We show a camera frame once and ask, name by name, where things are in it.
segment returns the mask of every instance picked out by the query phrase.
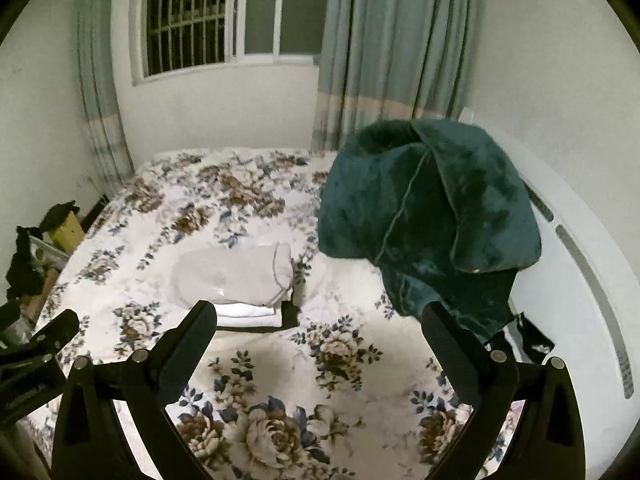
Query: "green velvet cloth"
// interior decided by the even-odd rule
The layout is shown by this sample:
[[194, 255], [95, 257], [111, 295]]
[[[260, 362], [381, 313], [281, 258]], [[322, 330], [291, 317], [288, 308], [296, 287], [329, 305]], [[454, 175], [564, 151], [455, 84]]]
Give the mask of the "green velvet cloth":
[[401, 315], [419, 319], [440, 300], [483, 343], [513, 319], [513, 280], [542, 250], [507, 155], [450, 120], [379, 121], [351, 136], [322, 193], [318, 236], [328, 256], [378, 266]]

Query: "stack of folded clothes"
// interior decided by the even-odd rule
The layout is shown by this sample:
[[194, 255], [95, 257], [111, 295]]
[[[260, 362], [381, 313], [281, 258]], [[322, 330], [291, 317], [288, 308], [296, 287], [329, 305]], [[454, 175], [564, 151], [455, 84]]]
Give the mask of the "stack of folded clothes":
[[209, 248], [182, 254], [172, 273], [175, 303], [213, 303], [218, 326], [281, 327], [282, 302], [291, 299], [289, 244]]

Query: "floral bedspread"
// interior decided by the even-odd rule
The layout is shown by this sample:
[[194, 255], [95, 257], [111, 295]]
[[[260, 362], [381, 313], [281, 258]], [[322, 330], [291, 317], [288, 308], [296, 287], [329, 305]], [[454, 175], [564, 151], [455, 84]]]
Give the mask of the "floral bedspread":
[[[144, 164], [61, 273], [38, 327], [64, 308], [81, 329], [59, 355], [125, 359], [187, 313], [168, 283], [181, 252], [288, 242], [299, 326], [216, 333], [167, 407], [215, 479], [415, 479], [427, 476], [470, 407], [460, 404], [415, 319], [390, 306], [378, 270], [318, 252], [316, 210], [333, 153], [189, 150]], [[59, 399], [26, 420], [50, 456]], [[124, 403], [143, 472], [159, 478]], [[498, 465], [519, 405], [485, 471]]]

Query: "black clamp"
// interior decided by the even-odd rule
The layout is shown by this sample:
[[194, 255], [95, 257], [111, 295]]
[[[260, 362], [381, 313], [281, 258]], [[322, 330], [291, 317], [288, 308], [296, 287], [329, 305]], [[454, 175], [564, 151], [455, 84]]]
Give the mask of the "black clamp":
[[156, 346], [126, 361], [74, 361], [60, 402], [53, 441], [53, 480], [149, 479], [135, 460], [114, 399], [126, 401], [138, 433], [164, 480], [210, 480], [184, 445], [164, 407], [180, 398], [216, 332], [215, 307], [199, 301]]
[[[6, 328], [20, 317], [18, 303], [3, 307]], [[0, 350], [0, 428], [7, 427], [62, 393], [65, 375], [56, 355], [78, 333], [78, 316], [65, 310], [23, 345]]]
[[474, 480], [515, 400], [526, 401], [520, 421], [498, 470], [487, 478], [585, 478], [580, 413], [562, 359], [536, 365], [509, 360], [499, 350], [489, 353], [438, 302], [424, 308], [422, 333], [460, 400], [474, 408], [429, 480]]

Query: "light blue curtain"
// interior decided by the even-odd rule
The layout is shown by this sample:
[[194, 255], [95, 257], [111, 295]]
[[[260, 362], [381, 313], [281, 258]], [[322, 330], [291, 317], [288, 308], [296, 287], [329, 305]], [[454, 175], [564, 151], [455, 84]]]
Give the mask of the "light blue curtain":
[[378, 118], [457, 118], [478, 0], [327, 0], [314, 149]]
[[102, 191], [111, 197], [132, 175], [113, 82], [111, 0], [76, 0], [76, 4], [83, 126], [100, 174]]

